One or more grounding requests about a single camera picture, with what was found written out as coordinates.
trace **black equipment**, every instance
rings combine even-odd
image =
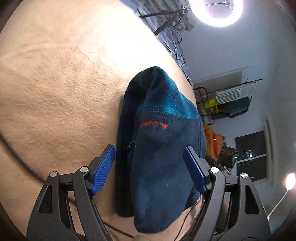
[[[29,241],[112,241],[93,200],[92,187],[104,155],[75,173],[51,172],[33,208]],[[184,161],[205,202],[189,235],[192,241],[266,241],[271,233],[260,198],[246,173],[238,177],[223,174],[199,158],[192,147],[184,149]],[[75,232],[67,191],[74,191],[85,236]],[[225,192],[231,192],[227,220],[222,233],[213,235]]]

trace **glowing ring light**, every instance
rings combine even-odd
[[[215,27],[226,27],[237,21],[242,14],[242,5],[242,0],[233,0],[231,14],[226,18],[219,19],[209,15],[202,0],[190,0],[190,8],[194,15],[202,22]]]

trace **beige surface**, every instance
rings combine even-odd
[[[44,178],[74,172],[115,144],[120,100],[132,77],[151,66],[163,68],[195,104],[178,65],[121,2],[24,0],[0,34],[0,131]],[[2,147],[0,165],[0,201],[25,233],[41,184]],[[95,197],[100,214],[135,235],[133,219],[114,214],[113,185],[114,169]],[[153,240],[173,240],[182,215]],[[82,232],[77,213],[74,220]]]

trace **red object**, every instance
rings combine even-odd
[[[216,134],[213,134],[214,154],[218,155],[218,142]]]

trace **white wall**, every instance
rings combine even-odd
[[[261,183],[256,189],[268,212],[285,193],[283,180],[296,172],[296,32],[290,19],[272,0],[245,0],[241,18],[231,26],[216,28],[200,21],[181,34],[186,63],[194,81],[213,75],[247,68],[246,78],[258,82],[249,112],[216,121],[216,133],[226,135],[227,145],[234,138],[263,130],[268,115],[275,130],[277,158],[274,185]],[[296,201],[290,192],[271,217],[271,229],[282,223]]]

